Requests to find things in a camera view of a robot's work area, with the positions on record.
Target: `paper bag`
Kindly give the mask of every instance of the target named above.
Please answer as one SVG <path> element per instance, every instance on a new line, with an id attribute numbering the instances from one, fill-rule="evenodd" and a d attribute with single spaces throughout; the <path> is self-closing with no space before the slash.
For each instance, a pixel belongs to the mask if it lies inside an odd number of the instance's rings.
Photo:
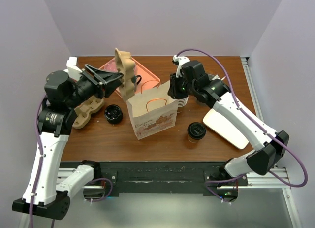
<path id="1" fill-rule="evenodd" d="M 137 93 L 127 101 L 133 131 L 138 139 L 175 125 L 178 100 L 167 95 L 169 86 L 170 81 Z"/>

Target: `purple cable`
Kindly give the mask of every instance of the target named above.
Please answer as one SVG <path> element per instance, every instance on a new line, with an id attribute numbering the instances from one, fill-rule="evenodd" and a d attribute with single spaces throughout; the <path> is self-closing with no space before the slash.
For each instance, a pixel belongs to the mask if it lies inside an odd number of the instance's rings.
<path id="1" fill-rule="evenodd" d="M 228 182 L 232 182 L 232 181 L 238 180 L 238 179 L 242 178 L 243 176 L 245 176 L 245 175 L 239 175 L 239 176 L 236 176 L 236 177 L 234 177 L 232 179 L 228 179 L 228 180 L 209 180 L 209 181 L 205 182 L 205 185 L 206 185 L 207 190 L 209 190 L 218 199 L 222 199 L 223 202 L 229 202 L 229 201 L 225 200 L 224 198 L 221 198 L 217 193 L 215 193 L 212 189 L 210 189 L 207 186 L 207 184 L 210 184 L 210 183 L 228 183 Z"/>
<path id="2" fill-rule="evenodd" d="M 237 101 L 237 98 L 236 98 L 236 95 L 235 95 L 235 92 L 234 92 L 234 89 L 233 89 L 233 86 L 232 86 L 232 82 L 231 82 L 231 79 L 230 79 L 230 76 L 228 75 L 226 69 L 224 68 L 224 66 L 217 60 L 217 58 L 215 58 L 214 56 L 204 52 L 204 51 L 201 51 L 201 50 L 198 50 L 198 49 L 194 49 L 194 48 L 189 48 L 189 49 L 184 49 L 182 51 L 180 51 L 178 55 L 182 54 L 183 52 L 186 52 L 186 51 L 196 51 L 196 52 L 201 52 L 203 54 L 205 54 L 206 56 L 210 57 L 211 59 L 213 59 L 220 67 L 221 69 L 223 70 L 224 74 L 226 75 L 226 78 L 227 78 L 227 81 L 228 81 L 228 84 L 230 85 L 230 89 L 231 89 L 231 93 L 232 93 L 232 96 L 233 96 L 233 99 L 235 101 L 235 104 L 236 106 L 241 110 L 241 112 L 248 118 L 250 119 L 251 122 L 253 122 L 258 128 L 260 128 L 268 137 L 270 137 L 273 141 L 275 141 L 277 144 L 279 144 L 280 146 L 282 146 L 286 151 L 288 151 L 296 160 L 297 162 L 300 164 L 302 170 L 303 170 L 303 173 L 304 173 L 304 181 L 301 183 L 301 184 L 291 184 L 290 182 L 286 182 L 285 180 L 283 180 L 282 178 L 280 178 L 278 175 L 276 175 L 274 172 L 270 171 L 269 173 L 271 173 L 273 176 L 275 176 L 277 179 L 279 179 L 281 182 L 283 182 L 284 184 L 286 185 L 289 185 L 291 187 L 296 187 L 296 188 L 299 188 L 299 187 L 303 187 L 307 184 L 307 181 L 309 179 L 309 176 L 307 174 L 307 171 L 306 171 L 306 168 L 304 166 L 304 164 L 302 163 L 302 161 L 298 158 L 298 156 L 291 151 L 291 149 L 289 149 L 286 145 L 284 145 L 283 143 L 281 143 L 279 140 L 277 140 L 276 138 L 274 138 L 271 134 L 269 134 L 267 132 L 267 130 L 265 130 L 263 128 L 263 126 L 261 126 L 255 119 L 253 119 L 249 114 L 247 114 L 242 108 L 240 108 L 240 105 Z"/>
<path id="3" fill-rule="evenodd" d="M 42 101 L 40 102 L 40 105 L 39 105 L 39 107 L 37 109 L 37 114 L 36 114 L 36 117 L 35 117 L 35 133 L 36 133 L 36 138 L 37 138 L 37 142 L 38 142 L 38 149 L 39 149 L 40 155 L 44 154 L 44 150 L 43 150 L 43 144 L 42 144 L 42 142 L 40 140 L 39 131 L 38 131 L 38 127 L 37 127 L 37 123 L 38 123 L 37 122 L 37 118 L 38 118 L 38 115 L 39 115 L 39 111 L 40 111 L 42 102 L 44 101 L 45 97 L 46 97 L 46 95 L 42 98 Z M 42 166 L 43 166 L 43 157 L 40 157 L 39 158 L 39 162 L 38 162 L 37 173 L 36 173 L 34 184 L 33 184 L 33 188 L 32 188 L 32 191 L 31 191 L 34 194 L 36 193 L 37 184 L 38 184 L 38 181 L 39 181 L 39 176 L 40 176 L 40 173 L 41 173 Z M 31 200 L 30 200 L 30 209 L 29 209 L 29 215 L 30 215 L 29 226 L 30 226 L 30 228 L 34 228 L 34 222 L 33 222 L 34 200 L 35 200 L 35 196 L 32 196 Z"/>
<path id="4" fill-rule="evenodd" d="M 110 183 L 110 190 L 109 190 L 108 194 L 107 194 L 106 196 L 103 195 L 103 196 L 102 196 L 101 198 L 99 198 L 99 199 L 90 199 L 90 200 L 87 199 L 88 201 L 90 201 L 90 202 L 101 202 L 101 201 L 107 199 L 107 197 L 112 193 L 112 191 L 113 191 L 113 182 L 112 182 L 111 180 L 109 180 L 109 179 L 106 179 L 106 178 L 99 178 L 99 179 L 91 180 L 89 183 L 93 183 L 93 182 L 100 181 L 100 180 L 105 180 L 105 181 L 107 181 L 107 182 Z"/>

